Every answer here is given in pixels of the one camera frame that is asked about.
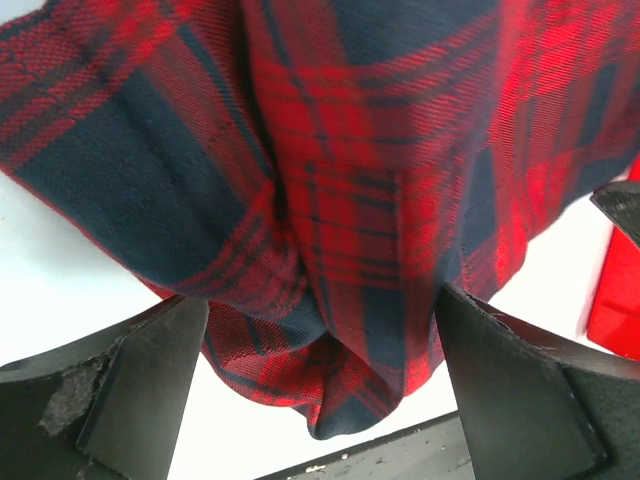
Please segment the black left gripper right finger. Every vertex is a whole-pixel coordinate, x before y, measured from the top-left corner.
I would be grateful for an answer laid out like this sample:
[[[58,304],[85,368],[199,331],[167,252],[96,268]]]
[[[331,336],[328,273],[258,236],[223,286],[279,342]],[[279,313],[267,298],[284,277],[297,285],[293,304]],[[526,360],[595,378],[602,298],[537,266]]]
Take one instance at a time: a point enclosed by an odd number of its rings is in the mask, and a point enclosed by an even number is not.
[[[450,284],[435,317],[476,478],[638,478],[637,361]]]

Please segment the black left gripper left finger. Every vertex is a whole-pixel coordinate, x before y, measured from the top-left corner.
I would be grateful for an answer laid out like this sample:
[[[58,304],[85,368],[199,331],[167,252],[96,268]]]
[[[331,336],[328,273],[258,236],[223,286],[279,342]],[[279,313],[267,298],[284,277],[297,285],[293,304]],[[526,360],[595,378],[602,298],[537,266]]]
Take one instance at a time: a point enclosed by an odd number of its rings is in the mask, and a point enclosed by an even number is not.
[[[174,296],[2,366],[2,478],[167,478],[208,314]]]

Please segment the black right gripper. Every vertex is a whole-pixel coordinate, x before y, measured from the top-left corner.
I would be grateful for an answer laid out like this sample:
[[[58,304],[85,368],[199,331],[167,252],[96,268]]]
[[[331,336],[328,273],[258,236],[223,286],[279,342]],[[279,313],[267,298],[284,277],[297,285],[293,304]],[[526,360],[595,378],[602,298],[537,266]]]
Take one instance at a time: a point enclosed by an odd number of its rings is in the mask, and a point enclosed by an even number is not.
[[[630,240],[640,240],[638,181],[615,181],[597,189],[591,202]]]

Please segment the red black plaid skirt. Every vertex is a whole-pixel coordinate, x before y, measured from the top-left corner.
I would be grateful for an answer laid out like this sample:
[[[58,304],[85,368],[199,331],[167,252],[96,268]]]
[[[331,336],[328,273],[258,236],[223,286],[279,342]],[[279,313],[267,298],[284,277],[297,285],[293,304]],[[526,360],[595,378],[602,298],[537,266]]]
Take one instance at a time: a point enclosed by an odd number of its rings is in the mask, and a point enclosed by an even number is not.
[[[1,169],[310,435],[442,362],[446,282],[488,299],[639,152],[635,1],[50,1],[1,29]]]

